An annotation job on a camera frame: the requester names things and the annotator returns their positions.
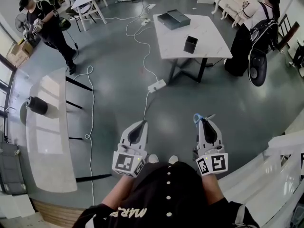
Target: backpack strap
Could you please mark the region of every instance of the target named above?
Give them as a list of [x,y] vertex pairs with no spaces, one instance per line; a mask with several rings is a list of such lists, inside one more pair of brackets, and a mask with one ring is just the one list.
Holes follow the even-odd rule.
[[263,8],[263,10],[264,10],[264,13],[265,13],[265,15],[266,15],[267,20],[269,20],[268,10],[267,10],[265,4],[262,3],[262,2],[259,2],[259,3],[261,4],[261,6],[262,6],[262,8]]

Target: gray floor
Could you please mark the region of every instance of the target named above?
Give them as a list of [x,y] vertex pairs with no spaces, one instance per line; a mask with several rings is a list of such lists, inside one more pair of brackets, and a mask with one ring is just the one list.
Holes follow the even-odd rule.
[[[142,3],[126,2],[115,4],[108,0],[109,7],[102,3],[106,18],[128,18],[138,15]],[[221,13],[214,16],[213,5],[197,4],[197,0],[144,0],[143,4],[155,3],[156,6],[147,16],[178,9],[185,14],[210,16],[226,43],[230,47],[236,29],[231,21],[221,21]],[[80,46],[76,60],[78,73],[86,72],[89,65],[94,66],[91,75],[95,87],[95,127],[93,130],[94,175],[111,171],[113,151],[125,128],[143,117],[147,86],[155,82],[152,74],[143,69],[143,57],[148,48],[139,45],[133,38],[125,35],[125,27],[130,20],[109,20],[104,25],[87,21],[89,30],[78,32],[75,22],[69,30]],[[133,23],[129,33],[140,27],[141,21]],[[170,61],[161,60],[155,29],[151,28],[138,36],[138,40],[151,45],[151,54],[146,65],[158,76],[167,80]],[[42,43],[33,56],[16,74],[11,97],[15,108],[28,97],[30,85],[25,83],[29,77],[36,82],[47,73],[65,67],[58,52]],[[189,70],[198,72],[199,65],[193,63]],[[79,82],[89,85],[86,76]],[[149,123],[149,142],[147,150],[155,153],[161,161],[176,154],[180,160],[195,167],[191,150],[196,144],[194,113],[216,114],[214,122],[223,134],[223,142],[229,153],[229,172],[244,165],[266,147],[274,136],[280,135],[304,107],[304,83],[298,72],[285,66],[285,55],[277,52],[268,56],[268,74],[265,84],[260,87],[251,85],[247,75],[242,78],[230,76],[223,62],[205,70],[201,84],[187,77],[181,77],[175,84],[163,88],[149,98],[153,100],[147,112]],[[68,105],[69,135],[84,136],[89,133],[91,123],[92,95],[86,90],[67,84],[67,100],[84,107],[83,110]],[[10,138],[20,145],[22,151],[22,171],[28,187],[29,196],[41,201],[70,207],[88,207],[92,204],[91,183],[78,184],[72,193],[58,194],[38,189],[31,175],[25,138],[25,127],[18,119],[18,113],[10,116]],[[76,177],[89,176],[89,141],[70,141],[73,166]],[[116,177],[97,180],[95,200],[99,203],[117,182]]]

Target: man in black clothing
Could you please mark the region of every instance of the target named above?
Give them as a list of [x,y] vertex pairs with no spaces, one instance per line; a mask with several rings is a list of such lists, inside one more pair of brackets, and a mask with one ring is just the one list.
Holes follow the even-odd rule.
[[75,73],[76,65],[73,62],[73,56],[76,54],[76,50],[73,50],[67,43],[59,27],[57,18],[54,16],[54,7],[47,1],[35,0],[21,0],[19,11],[23,9],[28,11],[27,20],[30,23],[32,29],[35,25],[36,32],[42,38],[44,43],[49,47],[57,49],[69,67],[70,75]]
[[228,202],[215,175],[200,177],[172,156],[149,156],[137,178],[123,176],[101,204],[86,209],[73,228],[257,228],[248,209]]

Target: black chair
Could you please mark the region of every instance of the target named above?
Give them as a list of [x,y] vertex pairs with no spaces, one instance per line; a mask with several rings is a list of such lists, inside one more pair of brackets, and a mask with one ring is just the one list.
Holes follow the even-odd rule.
[[[78,30],[79,30],[79,32],[81,32],[81,30],[79,28],[79,25],[78,25],[78,21],[80,20],[80,16],[79,16],[79,14],[75,10],[71,9],[71,7],[72,6],[70,6],[70,7],[68,7],[66,9],[66,14],[75,19],[77,27],[78,27]],[[87,13],[91,9],[91,7],[92,6],[90,4],[85,5],[83,8],[80,9],[81,14]],[[96,24],[96,21],[93,19],[93,17],[91,16],[91,14],[89,14],[89,16],[94,21],[94,23]]]

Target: black t-shirt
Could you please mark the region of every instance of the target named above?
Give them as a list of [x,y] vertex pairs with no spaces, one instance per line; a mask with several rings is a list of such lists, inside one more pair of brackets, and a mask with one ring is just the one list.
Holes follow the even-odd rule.
[[[33,25],[34,21],[36,19],[43,20],[44,17],[48,13],[50,13],[51,11],[54,10],[54,6],[49,4],[47,1],[41,1],[40,4],[41,4],[42,9],[39,9],[38,8],[39,2],[36,3],[35,10],[32,13],[30,13],[30,12],[27,13],[27,19],[28,19],[28,22],[30,23],[30,25]],[[43,28],[38,34],[42,38],[47,38],[50,30],[57,29],[57,28],[58,28],[58,23],[57,23],[56,18],[53,16],[47,23],[43,24]]]
[[[95,228],[162,228],[162,227],[236,227],[241,204],[226,199],[208,206],[201,177],[188,165],[165,164],[152,171],[143,170],[137,177],[130,196],[118,210],[105,204],[86,209],[73,228],[85,228],[95,215]],[[258,227],[245,208],[245,224]]]

